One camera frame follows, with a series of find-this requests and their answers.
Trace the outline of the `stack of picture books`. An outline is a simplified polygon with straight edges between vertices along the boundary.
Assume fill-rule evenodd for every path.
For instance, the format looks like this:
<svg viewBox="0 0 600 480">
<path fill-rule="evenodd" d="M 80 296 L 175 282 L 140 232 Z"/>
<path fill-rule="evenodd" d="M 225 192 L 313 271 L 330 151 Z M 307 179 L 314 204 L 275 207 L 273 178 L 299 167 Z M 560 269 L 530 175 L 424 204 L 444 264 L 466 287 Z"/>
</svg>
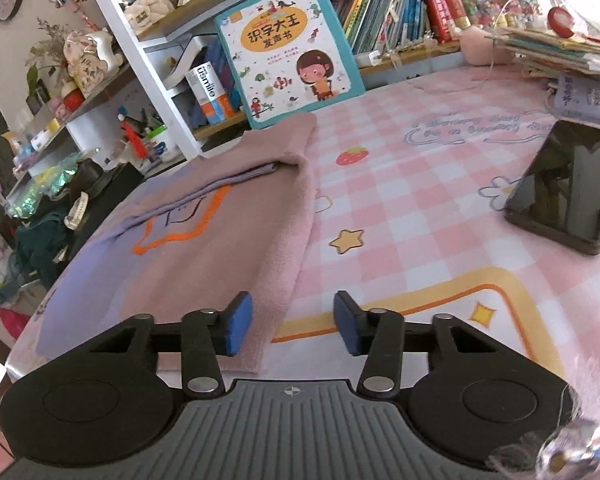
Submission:
<svg viewBox="0 0 600 480">
<path fill-rule="evenodd" d="M 600 40 L 582 35 L 560 38 L 550 30 L 503 27 L 490 35 L 517 61 L 544 72 L 600 77 Z"/>
</svg>

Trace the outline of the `black smartphone on stand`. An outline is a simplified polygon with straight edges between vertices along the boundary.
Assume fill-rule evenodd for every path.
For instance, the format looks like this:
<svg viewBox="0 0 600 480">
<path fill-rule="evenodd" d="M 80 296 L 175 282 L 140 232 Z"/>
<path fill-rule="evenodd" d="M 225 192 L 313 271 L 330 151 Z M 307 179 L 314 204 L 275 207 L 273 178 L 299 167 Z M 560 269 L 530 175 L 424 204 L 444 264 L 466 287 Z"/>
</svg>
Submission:
<svg viewBox="0 0 600 480">
<path fill-rule="evenodd" d="M 600 128 L 558 120 L 506 200 L 505 219 L 588 256 L 600 253 Z"/>
</svg>

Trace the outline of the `white orange usmile box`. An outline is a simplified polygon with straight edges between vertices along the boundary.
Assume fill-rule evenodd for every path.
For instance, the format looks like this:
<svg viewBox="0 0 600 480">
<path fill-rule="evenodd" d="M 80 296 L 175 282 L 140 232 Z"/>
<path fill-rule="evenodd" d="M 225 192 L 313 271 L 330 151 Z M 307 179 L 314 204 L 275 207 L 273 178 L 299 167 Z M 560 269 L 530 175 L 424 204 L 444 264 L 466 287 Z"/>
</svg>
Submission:
<svg viewBox="0 0 600 480">
<path fill-rule="evenodd" d="M 236 114 L 210 62 L 191 68 L 185 79 L 209 124 L 225 122 Z"/>
</svg>

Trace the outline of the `pink and lilac sweater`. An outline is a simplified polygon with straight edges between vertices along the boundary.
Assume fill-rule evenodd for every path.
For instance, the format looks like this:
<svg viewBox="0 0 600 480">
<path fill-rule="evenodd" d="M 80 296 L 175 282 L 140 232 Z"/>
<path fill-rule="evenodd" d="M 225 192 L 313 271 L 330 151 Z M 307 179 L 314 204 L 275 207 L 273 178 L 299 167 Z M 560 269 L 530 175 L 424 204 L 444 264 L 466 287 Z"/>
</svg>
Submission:
<svg viewBox="0 0 600 480">
<path fill-rule="evenodd" d="M 288 311 L 314 221 L 311 113 L 247 132 L 228 151 L 141 184 L 47 294 L 36 352 L 55 359 L 125 318 L 159 323 L 252 298 L 223 370 L 257 373 Z"/>
</svg>

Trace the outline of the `lucky cat figurine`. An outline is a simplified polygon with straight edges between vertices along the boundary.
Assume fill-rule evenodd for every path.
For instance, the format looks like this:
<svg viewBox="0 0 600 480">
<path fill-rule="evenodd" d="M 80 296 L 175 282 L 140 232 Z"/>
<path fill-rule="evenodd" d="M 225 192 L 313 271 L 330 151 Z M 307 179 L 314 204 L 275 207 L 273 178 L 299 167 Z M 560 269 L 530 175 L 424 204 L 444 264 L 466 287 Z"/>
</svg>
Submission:
<svg viewBox="0 0 600 480">
<path fill-rule="evenodd" d="M 68 73 L 88 98 L 117 75 L 124 57 L 114 50 L 114 36 L 106 29 L 97 32 L 70 32 L 64 44 Z"/>
</svg>

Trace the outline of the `white wooden bookshelf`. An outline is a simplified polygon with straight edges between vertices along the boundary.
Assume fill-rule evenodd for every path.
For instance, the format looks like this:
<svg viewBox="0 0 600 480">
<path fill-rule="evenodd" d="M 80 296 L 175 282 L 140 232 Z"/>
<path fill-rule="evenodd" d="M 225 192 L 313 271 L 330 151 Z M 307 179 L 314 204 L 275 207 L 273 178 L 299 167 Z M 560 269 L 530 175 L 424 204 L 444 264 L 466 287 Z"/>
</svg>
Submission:
<svg viewBox="0 0 600 480">
<path fill-rule="evenodd" d="M 360 96 L 385 24 L 389 50 L 410 33 L 396 0 L 95 0 L 106 26 L 62 37 L 69 80 L 91 98 L 134 78 L 163 123 L 154 146 L 126 148 L 148 171 L 199 156 L 232 127 L 262 129 L 295 112 Z"/>
</svg>

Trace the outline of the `pink plush toy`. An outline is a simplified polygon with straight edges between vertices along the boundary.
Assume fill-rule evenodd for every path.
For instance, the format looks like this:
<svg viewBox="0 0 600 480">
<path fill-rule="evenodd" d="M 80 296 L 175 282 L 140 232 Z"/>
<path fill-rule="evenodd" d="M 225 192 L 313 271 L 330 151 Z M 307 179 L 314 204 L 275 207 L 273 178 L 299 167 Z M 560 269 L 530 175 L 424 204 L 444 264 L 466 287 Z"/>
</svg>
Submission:
<svg viewBox="0 0 600 480">
<path fill-rule="evenodd" d="M 460 35 L 460 52 L 471 66 L 508 65 L 514 62 L 514 54 L 494 44 L 483 29 L 471 25 Z"/>
</svg>

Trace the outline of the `white quilted pearl handbag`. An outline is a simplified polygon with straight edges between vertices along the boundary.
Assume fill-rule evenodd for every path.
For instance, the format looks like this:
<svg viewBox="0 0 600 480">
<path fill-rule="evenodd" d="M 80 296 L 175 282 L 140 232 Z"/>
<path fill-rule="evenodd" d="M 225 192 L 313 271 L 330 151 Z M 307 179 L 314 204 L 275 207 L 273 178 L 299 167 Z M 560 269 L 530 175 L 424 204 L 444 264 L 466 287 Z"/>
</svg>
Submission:
<svg viewBox="0 0 600 480">
<path fill-rule="evenodd" d="M 122 0 L 122 8 L 136 36 L 174 11 L 171 0 Z"/>
</svg>

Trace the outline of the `children's sound book, teal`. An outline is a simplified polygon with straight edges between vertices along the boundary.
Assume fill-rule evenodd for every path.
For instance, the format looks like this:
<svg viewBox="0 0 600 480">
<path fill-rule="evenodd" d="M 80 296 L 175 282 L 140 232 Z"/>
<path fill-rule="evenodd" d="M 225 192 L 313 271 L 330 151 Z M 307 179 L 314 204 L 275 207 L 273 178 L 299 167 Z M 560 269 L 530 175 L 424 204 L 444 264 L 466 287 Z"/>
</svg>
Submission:
<svg viewBox="0 0 600 480">
<path fill-rule="evenodd" d="M 330 0 L 245 0 L 214 24 L 253 129 L 365 92 Z"/>
</svg>

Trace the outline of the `red tassel ornament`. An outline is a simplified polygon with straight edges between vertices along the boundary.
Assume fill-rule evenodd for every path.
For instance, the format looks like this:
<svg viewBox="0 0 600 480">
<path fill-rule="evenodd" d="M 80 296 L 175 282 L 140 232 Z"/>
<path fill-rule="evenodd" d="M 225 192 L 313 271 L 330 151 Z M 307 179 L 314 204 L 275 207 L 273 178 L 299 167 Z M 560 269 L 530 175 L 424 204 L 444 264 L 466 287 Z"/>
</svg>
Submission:
<svg viewBox="0 0 600 480">
<path fill-rule="evenodd" d="M 132 145 L 132 149 L 133 149 L 135 155 L 140 159 L 147 158 L 148 157 L 147 148 L 143 144 L 143 141 L 140 138 L 140 136 L 137 134 L 135 129 L 132 127 L 131 123 L 129 122 L 129 119 L 126 118 L 122 114 L 118 115 L 118 119 L 119 119 L 121 128 L 124 131 L 126 138 L 129 140 L 129 142 Z"/>
</svg>

